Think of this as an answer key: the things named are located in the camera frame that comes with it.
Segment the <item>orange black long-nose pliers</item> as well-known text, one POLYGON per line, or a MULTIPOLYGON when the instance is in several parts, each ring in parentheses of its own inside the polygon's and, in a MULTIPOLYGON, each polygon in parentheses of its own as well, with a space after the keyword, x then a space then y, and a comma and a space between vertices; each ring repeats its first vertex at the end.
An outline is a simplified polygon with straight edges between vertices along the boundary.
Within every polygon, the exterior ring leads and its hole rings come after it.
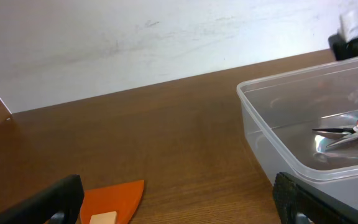
POLYGON ((350 128, 314 128, 312 132, 333 140, 326 148, 328 150, 335 149, 340 146, 358 142, 358 120, 356 125, 350 128))

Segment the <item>clear plastic container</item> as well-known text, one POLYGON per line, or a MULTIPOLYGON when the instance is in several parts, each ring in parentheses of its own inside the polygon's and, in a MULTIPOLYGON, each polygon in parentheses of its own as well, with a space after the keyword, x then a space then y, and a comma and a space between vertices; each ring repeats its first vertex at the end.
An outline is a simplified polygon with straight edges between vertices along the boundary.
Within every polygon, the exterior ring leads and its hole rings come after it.
POLYGON ((358 57, 242 82, 245 137, 270 181, 287 172, 358 209, 358 142, 328 150, 314 128, 350 128, 358 57))

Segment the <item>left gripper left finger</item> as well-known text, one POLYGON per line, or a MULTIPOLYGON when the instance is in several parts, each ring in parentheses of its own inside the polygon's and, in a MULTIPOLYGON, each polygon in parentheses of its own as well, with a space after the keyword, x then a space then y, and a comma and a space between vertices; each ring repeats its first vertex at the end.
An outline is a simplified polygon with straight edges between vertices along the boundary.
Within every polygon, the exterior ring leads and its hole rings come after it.
POLYGON ((0 213, 0 224, 76 223, 85 197, 81 178, 68 175, 0 213))

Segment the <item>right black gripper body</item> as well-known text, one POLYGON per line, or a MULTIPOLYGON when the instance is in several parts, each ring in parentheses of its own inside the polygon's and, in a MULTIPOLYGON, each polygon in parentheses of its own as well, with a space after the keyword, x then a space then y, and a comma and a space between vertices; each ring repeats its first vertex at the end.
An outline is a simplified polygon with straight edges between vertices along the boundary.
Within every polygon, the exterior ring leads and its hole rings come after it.
POLYGON ((328 38, 330 49, 337 61, 358 57, 358 38, 346 42, 339 34, 328 38))

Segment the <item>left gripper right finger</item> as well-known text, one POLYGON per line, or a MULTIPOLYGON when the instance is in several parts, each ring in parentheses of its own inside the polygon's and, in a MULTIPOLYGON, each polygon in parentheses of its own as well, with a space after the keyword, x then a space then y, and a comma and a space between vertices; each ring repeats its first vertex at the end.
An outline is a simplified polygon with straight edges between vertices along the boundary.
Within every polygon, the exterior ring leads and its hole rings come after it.
POLYGON ((273 201, 284 224, 358 224, 358 210, 287 172, 276 175, 273 201))

